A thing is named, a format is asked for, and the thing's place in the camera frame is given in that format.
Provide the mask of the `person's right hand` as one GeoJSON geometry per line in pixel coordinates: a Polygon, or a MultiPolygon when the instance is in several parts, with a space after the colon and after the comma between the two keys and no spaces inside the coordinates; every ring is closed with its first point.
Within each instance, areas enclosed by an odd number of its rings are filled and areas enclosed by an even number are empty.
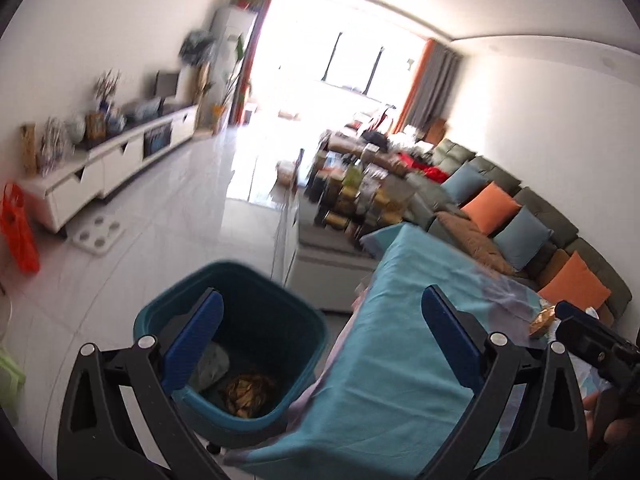
{"type": "Polygon", "coordinates": [[[622,444],[639,437],[639,414],[620,417],[620,395],[613,388],[595,391],[582,399],[590,443],[622,444]]]}

